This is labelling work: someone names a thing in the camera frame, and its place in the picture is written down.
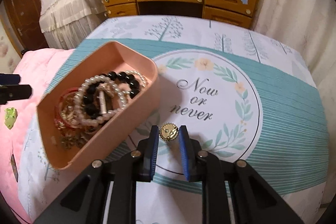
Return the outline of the white lace covered furniture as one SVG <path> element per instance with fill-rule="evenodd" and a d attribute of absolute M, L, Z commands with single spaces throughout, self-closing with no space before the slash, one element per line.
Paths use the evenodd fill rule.
<path fill-rule="evenodd" d="M 39 25 L 50 48 L 76 48 L 105 20 L 102 0 L 41 0 Z"/>

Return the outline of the pink jewelry box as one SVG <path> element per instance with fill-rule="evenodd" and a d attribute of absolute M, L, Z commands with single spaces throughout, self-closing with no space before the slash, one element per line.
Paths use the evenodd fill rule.
<path fill-rule="evenodd" d="M 47 159 L 58 170 L 83 170 L 92 160 L 104 159 L 159 106 L 158 69 L 148 41 L 87 40 L 75 53 L 85 50 L 89 55 L 47 92 L 37 108 Z M 98 98 L 96 88 L 104 83 L 114 98 Z M 56 105 L 70 94 L 89 139 L 82 148 L 65 149 L 55 125 Z"/>

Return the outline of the pink blanket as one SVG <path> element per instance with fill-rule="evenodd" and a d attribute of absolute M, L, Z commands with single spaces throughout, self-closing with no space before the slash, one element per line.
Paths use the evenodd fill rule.
<path fill-rule="evenodd" d="M 11 157 L 19 166 L 23 142 L 33 115 L 36 114 L 36 107 L 54 75 L 72 52 L 55 49 L 26 52 L 14 73 L 20 75 L 21 84 L 32 87 L 32 96 L 28 100 L 11 101 L 1 106 L 1 193 L 21 223 L 31 223 L 31 219 L 18 198 L 18 183 L 11 166 Z M 5 126 L 5 109 L 9 107 L 15 108 L 18 114 L 12 129 Z"/>

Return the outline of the cream curtain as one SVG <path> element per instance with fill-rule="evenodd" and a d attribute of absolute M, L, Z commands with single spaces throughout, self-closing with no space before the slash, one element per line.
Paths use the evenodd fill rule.
<path fill-rule="evenodd" d="M 322 201 L 330 202 L 335 195 L 335 0 L 260 0 L 253 27 L 298 51 L 317 85 L 330 135 Z"/>

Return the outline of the teal white printed tablecloth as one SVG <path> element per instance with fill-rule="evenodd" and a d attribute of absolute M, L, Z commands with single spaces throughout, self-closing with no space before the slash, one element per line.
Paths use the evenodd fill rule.
<path fill-rule="evenodd" d="M 329 159 L 319 92 L 300 54 L 240 27 L 178 16 L 108 19 L 70 55 L 55 87 L 110 40 L 152 58 L 161 103 L 109 156 L 120 159 L 152 125 L 186 125 L 203 149 L 244 159 L 305 223 L 314 223 Z"/>

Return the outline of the brown wooden door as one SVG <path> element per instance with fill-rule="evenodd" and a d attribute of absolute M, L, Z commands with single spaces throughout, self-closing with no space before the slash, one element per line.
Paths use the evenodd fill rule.
<path fill-rule="evenodd" d="M 39 25 L 41 0 L 4 0 L 9 22 L 24 50 L 35 51 L 49 45 Z"/>

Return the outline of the green small object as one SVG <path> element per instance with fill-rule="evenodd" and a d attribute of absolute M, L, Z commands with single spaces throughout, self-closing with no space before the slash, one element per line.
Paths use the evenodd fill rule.
<path fill-rule="evenodd" d="M 10 130 L 13 128 L 17 120 L 17 110 L 14 107 L 9 107 L 5 109 L 5 126 Z"/>

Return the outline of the round gold brooch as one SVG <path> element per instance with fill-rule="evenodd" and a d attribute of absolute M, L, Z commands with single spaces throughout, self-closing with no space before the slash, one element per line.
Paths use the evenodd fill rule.
<path fill-rule="evenodd" d="M 165 142 L 175 140 L 178 133 L 179 131 L 177 125 L 173 123 L 165 123 L 159 128 L 159 137 Z"/>

